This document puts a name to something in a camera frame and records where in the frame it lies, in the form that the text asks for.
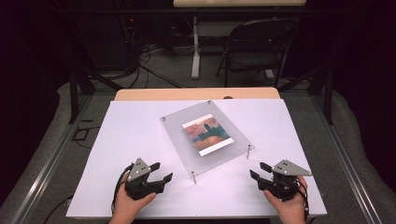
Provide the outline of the light wooden table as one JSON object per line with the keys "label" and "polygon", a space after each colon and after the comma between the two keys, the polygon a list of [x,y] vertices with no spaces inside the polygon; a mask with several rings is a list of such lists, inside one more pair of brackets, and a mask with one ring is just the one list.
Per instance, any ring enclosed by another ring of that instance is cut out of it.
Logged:
{"label": "light wooden table", "polygon": [[279,99],[276,88],[128,89],[116,93],[115,101],[174,101],[205,99]]}

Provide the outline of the white board sheet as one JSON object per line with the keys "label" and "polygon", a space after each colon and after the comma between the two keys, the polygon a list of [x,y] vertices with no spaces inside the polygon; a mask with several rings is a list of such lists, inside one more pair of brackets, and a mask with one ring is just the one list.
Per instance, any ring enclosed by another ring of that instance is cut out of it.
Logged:
{"label": "white board sheet", "polygon": [[275,209],[250,176],[265,162],[289,160],[309,166],[289,110],[281,99],[218,100],[217,107],[252,142],[254,149],[196,178],[190,178],[162,118],[191,106],[189,101],[114,101],[93,144],[68,217],[107,218],[114,188],[125,167],[137,158],[161,167],[157,180],[171,175],[163,193],[139,216],[148,219],[259,218]]}

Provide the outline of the person's left hand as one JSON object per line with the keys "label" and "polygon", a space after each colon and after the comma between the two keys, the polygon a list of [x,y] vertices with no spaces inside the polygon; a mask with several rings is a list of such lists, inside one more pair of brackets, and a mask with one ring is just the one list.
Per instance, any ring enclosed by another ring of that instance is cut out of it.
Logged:
{"label": "person's left hand", "polygon": [[127,195],[125,190],[126,178],[127,175],[124,175],[120,181],[113,215],[108,224],[132,224],[138,213],[157,196],[155,192],[152,192],[143,199],[135,201]]}

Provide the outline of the wooden table with white leg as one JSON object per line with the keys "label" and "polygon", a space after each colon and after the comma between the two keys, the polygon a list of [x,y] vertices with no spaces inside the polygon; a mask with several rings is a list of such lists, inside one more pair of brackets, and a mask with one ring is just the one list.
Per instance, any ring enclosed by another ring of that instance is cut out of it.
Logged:
{"label": "wooden table with white leg", "polygon": [[[179,9],[279,9],[282,7],[304,7],[306,0],[174,0],[174,7]],[[193,59],[191,78],[200,75],[200,37],[224,37],[241,19],[226,19],[225,21],[204,21],[202,16],[192,17]]]}

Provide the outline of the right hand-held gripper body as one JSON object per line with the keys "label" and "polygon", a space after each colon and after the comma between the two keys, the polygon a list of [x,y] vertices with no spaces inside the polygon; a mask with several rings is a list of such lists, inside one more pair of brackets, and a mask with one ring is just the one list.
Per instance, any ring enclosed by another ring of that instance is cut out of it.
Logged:
{"label": "right hand-held gripper body", "polygon": [[299,190],[298,176],[311,176],[312,173],[305,168],[288,160],[282,160],[272,166],[273,178],[264,179],[259,184],[259,190],[269,190],[281,201],[288,201],[294,197]]}

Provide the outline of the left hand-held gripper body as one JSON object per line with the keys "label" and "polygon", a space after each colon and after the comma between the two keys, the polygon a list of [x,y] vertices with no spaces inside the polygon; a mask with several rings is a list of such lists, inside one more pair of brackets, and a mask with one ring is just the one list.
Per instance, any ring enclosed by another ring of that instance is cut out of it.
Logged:
{"label": "left hand-held gripper body", "polygon": [[152,192],[163,193],[164,186],[156,185],[155,181],[148,182],[151,173],[149,167],[141,158],[136,159],[125,182],[125,190],[130,198],[140,200]]}

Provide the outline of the black horizontal bar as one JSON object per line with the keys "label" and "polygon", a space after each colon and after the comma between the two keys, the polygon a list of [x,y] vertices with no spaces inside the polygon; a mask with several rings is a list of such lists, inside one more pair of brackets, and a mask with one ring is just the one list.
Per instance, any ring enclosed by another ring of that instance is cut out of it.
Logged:
{"label": "black horizontal bar", "polygon": [[193,8],[193,9],[133,9],[133,10],[52,10],[53,14],[59,15],[95,15],[95,16],[121,16],[121,15],[134,15],[134,16],[200,16],[200,15],[231,15],[231,14],[269,14],[269,15],[300,15],[308,13],[308,10],[299,8]]}

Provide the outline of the clear acrylic photo frame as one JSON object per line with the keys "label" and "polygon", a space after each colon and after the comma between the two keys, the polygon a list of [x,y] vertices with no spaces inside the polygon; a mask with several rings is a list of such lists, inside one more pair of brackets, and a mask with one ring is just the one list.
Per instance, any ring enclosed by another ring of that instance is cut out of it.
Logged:
{"label": "clear acrylic photo frame", "polygon": [[[205,156],[201,156],[182,128],[184,123],[212,114],[234,142]],[[253,143],[233,124],[214,101],[195,104],[161,117],[171,142],[190,178],[195,178],[227,161],[255,148]]]}

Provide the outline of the black metal stand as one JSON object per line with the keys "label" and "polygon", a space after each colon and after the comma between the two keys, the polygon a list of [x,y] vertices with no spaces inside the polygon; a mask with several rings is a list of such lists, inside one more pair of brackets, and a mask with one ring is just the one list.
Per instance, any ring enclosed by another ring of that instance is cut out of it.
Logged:
{"label": "black metal stand", "polygon": [[308,85],[307,92],[310,96],[318,96],[321,91],[324,91],[323,99],[323,115],[330,125],[332,121],[332,80],[333,69],[329,65],[317,66],[306,74],[295,78],[293,81],[288,82],[277,88],[279,92],[287,91],[297,84],[301,83],[307,78],[312,81]]}
{"label": "black metal stand", "polygon": [[115,91],[119,91],[122,89],[121,85],[116,84],[110,79],[103,77],[97,72],[93,72],[88,68],[73,68],[69,75],[69,90],[71,103],[71,117],[69,120],[70,124],[76,121],[79,114],[78,90],[82,90],[82,92],[86,95],[93,95],[95,93],[95,87],[91,82],[91,77],[99,80],[100,82]]}

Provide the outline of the painting print with white border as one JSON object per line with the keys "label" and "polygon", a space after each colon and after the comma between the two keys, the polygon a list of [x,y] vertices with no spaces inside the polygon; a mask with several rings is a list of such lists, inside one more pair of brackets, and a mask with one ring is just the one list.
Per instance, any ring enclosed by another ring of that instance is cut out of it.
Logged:
{"label": "painting print with white border", "polygon": [[201,156],[234,142],[212,114],[184,123],[182,128]]}

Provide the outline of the person's right hand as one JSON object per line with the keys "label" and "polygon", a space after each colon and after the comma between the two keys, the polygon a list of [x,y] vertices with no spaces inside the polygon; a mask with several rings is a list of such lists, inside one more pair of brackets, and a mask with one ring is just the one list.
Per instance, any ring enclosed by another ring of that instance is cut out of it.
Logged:
{"label": "person's right hand", "polygon": [[298,176],[300,182],[299,192],[288,201],[281,202],[269,190],[263,192],[267,201],[276,209],[283,224],[306,224],[305,218],[305,194],[307,184],[302,176]]}

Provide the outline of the black folding chair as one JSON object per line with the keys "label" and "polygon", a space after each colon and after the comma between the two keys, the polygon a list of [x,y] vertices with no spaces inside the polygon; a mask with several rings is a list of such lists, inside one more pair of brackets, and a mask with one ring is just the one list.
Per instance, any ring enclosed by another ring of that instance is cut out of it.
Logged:
{"label": "black folding chair", "polygon": [[276,87],[297,28],[298,21],[292,18],[252,20],[237,25],[226,40],[216,76],[223,68],[227,87],[230,73],[276,70]]}

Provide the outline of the dark equipment rack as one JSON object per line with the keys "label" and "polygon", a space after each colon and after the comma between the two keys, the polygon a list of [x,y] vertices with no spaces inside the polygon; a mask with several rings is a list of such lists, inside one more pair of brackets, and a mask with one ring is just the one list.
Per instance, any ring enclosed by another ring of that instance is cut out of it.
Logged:
{"label": "dark equipment rack", "polygon": [[[115,5],[119,10],[127,10],[131,8],[131,0],[115,0]],[[138,66],[140,49],[135,42],[136,31],[134,27],[134,19],[130,16],[121,15],[119,16],[119,22],[124,43],[131,61],[131,66]]]}

